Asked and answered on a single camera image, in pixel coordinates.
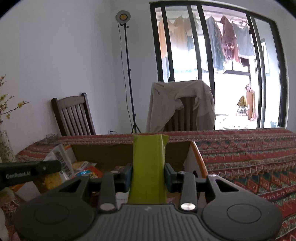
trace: green package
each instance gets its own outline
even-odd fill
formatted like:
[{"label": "green package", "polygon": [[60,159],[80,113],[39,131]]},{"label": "green package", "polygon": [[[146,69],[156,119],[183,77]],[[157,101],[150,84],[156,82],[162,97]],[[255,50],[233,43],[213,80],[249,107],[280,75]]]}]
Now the green package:
[{"label": "green package", "polygon": [[133,176],[128,203],[166,203],[165,146],[169,136],[133,136]]}]

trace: ribbed gray panel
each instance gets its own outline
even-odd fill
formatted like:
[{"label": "ribbed gray panel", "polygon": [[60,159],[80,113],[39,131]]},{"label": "ribbed gray panel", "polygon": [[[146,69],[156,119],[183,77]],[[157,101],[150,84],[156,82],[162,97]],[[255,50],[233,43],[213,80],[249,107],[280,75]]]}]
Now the ribbed gray panel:
[{"label": "ribbed gray panel", "polygon": [[122,205],[114,214],[99,216],[77,241],[217,241],[194,214],[174,205]]}]

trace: glass panel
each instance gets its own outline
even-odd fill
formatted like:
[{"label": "glass panel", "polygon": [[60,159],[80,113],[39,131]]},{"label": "glass panel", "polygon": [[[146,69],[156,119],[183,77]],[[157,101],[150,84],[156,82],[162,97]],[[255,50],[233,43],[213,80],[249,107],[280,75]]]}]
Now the glass panel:
[{"label": "glass panel", "polygon": [[170,76],[170,69],[168,65],[168,51],[166,46],[165,29],[163,25],[163,16],[161,13],[161,8],[160,7],[155,8],[155,13],[156,13],[157,26],[158,26],[161,63],[163,67],[163,81],[168,82],[168,78]]},{"label": "glass panel", "polygon": [[[251,84],[252,88],[258,89],[253,61],[255,52],[247,17],[242,12],[212,6],[203,6],[203,10],[215,72],[215,129],[256,128],[258,102],[254,101],[256,95],[253,92],[246,91],[246,86]],[[231,73],[232,70],[249,73],[248,66],[249,75]]]},{"label": "glass panel", "polygon": [[260,42],[266,76],[266,108],[264,128],[276,127],[279,119],[280,106],[280,75],[279,62],[276,54],[274,38],[269,23],[255,19]]},{"label": "glass panel", "polygon": [[201,68],[202,68],[202,80],[208,86],[210,86],[210,77],[209,70],[207,66],[207,51],[205,48],[205,38],[202,31],[202,25],[200,23],[200,16],[198,14],[197,6],[191,6],[193,14],[196,16],[196,30],[197,30],[197,38],[198,45],[200,48],[200,60],[201,60]]},{"label": "glass panel", "polygon": [[165,7],[165,10],[170,31],[175,81],[197,80],[195,46],[187,7]]}]

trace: silver screw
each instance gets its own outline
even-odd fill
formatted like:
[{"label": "silver screw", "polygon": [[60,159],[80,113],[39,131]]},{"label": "silver screw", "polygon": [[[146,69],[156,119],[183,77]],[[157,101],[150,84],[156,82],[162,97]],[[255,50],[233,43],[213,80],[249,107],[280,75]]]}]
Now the silver screw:
[{"label": "silver screw", "polygon": [[100,209],[104,210],[104,211],[111,211],[115,208],[115,206],[112,203],[103,203],[100,205]]},{"label": "silver screw", "polygon": [[181,208],[185,211],[191,211],[191,210],[195,209],[195,207],[196,206],[190,202],[186,202],[186,203],[181,204]]}]

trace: red patterned tablecloth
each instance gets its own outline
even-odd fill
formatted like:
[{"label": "red patterned tablecloth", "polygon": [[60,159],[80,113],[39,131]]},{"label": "red patterned tablecloth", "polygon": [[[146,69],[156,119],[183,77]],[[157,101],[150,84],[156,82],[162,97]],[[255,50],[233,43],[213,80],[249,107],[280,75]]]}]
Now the red patterned tablecloth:
[{"label": "red patterned tablecloth", "polygon": [[[296,240],[296,134],[283,128],[164,134],[170,136],[169,142],[194,140],[209,173],[273,202],[284,219],[277,240]],[[57,144],[132,144],[132,140],[131,134],[61,137],[36,142],[20,151],[17,158],[41,161]],[[11,210],[2,209],[11,219]]]}]

